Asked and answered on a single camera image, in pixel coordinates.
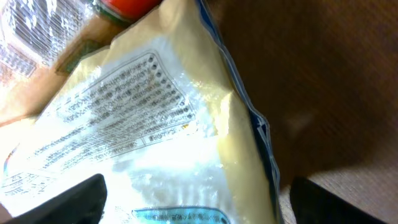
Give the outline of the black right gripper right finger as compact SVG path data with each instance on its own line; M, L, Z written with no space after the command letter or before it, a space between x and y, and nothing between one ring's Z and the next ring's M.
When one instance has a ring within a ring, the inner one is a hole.
M297 224L385 224L304 177L293 180L289 196Z

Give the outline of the white yellow wipes bag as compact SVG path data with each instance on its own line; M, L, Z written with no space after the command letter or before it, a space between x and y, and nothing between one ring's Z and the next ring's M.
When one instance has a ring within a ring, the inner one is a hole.
M267 122L201 1L166 1L83 59L6 163L20 215L94 175L103 223L281 223Z

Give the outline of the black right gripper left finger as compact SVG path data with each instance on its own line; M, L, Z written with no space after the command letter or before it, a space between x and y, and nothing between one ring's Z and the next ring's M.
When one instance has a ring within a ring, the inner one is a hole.
M104 176L95 174L5 224L98 224L107 198Z

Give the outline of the orange spaghetti package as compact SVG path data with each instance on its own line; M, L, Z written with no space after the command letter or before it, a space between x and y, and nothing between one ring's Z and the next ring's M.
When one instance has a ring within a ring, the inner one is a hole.
M39 114L78 62L160 0L1 0L1 125Z

